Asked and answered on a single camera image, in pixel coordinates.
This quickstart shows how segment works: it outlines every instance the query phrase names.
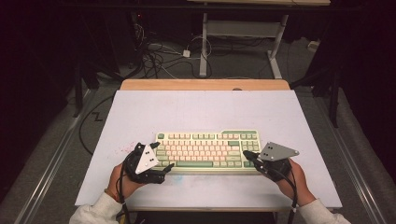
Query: table leg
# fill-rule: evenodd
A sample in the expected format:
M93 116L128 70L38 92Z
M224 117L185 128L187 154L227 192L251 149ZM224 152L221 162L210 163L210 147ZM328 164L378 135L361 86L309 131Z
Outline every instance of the table leg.
M206 77L206 66L207 66L206 38L207 38L207 13L204 13L204 19L202 22L202 51L201 51L201 61L199 65L200 77Z
M283 32L285 31L286 22L288 21L288 17L289 17L289 15L284 15L282 17L282 22L280 23L279 28L276 33L274 48L272 50L268 50L268 52L267 52L268 60L271 65L271 69L273 71L274 78L282 78L282 76L280 75L279 66L277 65L277 62L276 62L276 53L277 53L277 50L279 49L280 41L282 40L282 35L283 35Z

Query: silver bracket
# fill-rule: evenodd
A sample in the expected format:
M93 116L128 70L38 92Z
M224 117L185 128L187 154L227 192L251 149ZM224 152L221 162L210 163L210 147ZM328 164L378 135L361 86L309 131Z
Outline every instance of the silver bracket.
M149 144L145 145L145 149L143 150L143 154L140 157L140 161L136 167L136 174L141 174L148 169L156 166L158 164L158 159L155 156L154 150L152 150Z
M268 142L262 149L259 159L262 161L280 161L298 155L300 155L300 152L297 150L289 147L283 147L273 142Z

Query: gray carpet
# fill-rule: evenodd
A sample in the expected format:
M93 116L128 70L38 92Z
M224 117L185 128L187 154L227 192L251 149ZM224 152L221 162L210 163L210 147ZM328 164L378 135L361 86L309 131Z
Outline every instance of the gray carpet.
M224 77L250 77L250 78L272 78L271 71L267 65L267 60L263 57L263 50L268 49L271 45L270 40L265 40L258 47L247 47L232 51L226 56L216 56L216 54L225 53L226 50L215 50L212 57L209 58L212 69L211 78ZM173 49L183 50L182 47L172 45ZM279 50L277 61L283 77L288 81L294 81L304 76L304 73L312 60L314 54L306 49L308 41L302 39L292 43L292 45L283 43ZM176 56L164 54L166 60L171 60ZM194 74L197 74L198 62L192 62ZM191 65L180 63L162 70L159 78L192 78ZM123 68L123 73L128 73L128 68ZM143 77L140 73L134 78ZM110 97L119 87L119 84L112 80L99 76L101 86L97 91L88 91L87 101L84 107L84 116L101 103L107 97ZM380 160L370 147L367 139L361 131L361 127L352 112L349 110L347 99L340 91L340 101L338 109L338 129L334 129L328 121L324 108L328 104L328 99L314 98L310 88L301 87L296 90L298 99L304 111L305 117L318 144L318 148L326 162L331 174L332 180L340 195L343 208L335 212L343 214L351 223L387 223L379 220L372 222L373 215L370 214L370 207L362 202L361 192L354 180L354 175L348 170L348 166L343 158L342 147L346 147L352 155L358 170L361 172L364 182L369 187L369 192L375 198L377 206L380 208L380 214L384 219L391 223L396 218L395 205L396 201L395 186L389 175L385 172ZM63 143L63 137L73 122L77 119L72 118L74 114L73 93L70 94L70 104L48 127L46 134L42 137L37 145L31 158L25 165L14 186L7 197L0 205L0 223L14 223L21 212L24 204L28 201L30 195L35 191L41 176L46 172L52 156L56 155L56 150ZM111 100L106 100L97 106L93 112L98 112L98 118L95 114L88 114L87 119L81 127L81 138L86 147L94 151L100 133L106 122L106 115L111 107ZM56 175L51 179L49 188L44 192L42 202L37 202L35 216L29 222L31 223L67 223L68 219L76 210L74 206L78 195L79 187L83 181L87 168L90 164L91 155L82 146L78 137L78 127L70 136L70 142L65 145L64 155L59 162L60 166L54 169ZM288 213L280 213L278 223L287 223ZM302 218L297 214L294 223L304 223Z

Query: space bar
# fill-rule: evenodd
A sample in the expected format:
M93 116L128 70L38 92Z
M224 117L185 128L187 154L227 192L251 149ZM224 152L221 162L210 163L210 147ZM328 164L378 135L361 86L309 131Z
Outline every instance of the space bar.
M213 167L213 161L177 161L178 167Z

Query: wrist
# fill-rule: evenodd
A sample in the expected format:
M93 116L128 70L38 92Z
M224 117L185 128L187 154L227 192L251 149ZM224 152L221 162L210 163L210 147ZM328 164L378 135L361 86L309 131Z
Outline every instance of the wrist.
M116 192L116 193L114 193L112 190L110 190L110 189L105 189L105 193L108 195L108 196L110 196L111 198L113 198L114 199L114 201L116 201L117 203L119 203L120 202L120 197L119 197L119 194Z
M298 192L297 195L298 195L297 204L300 206L304 206L316 200L315 196L309 190L304 192Z

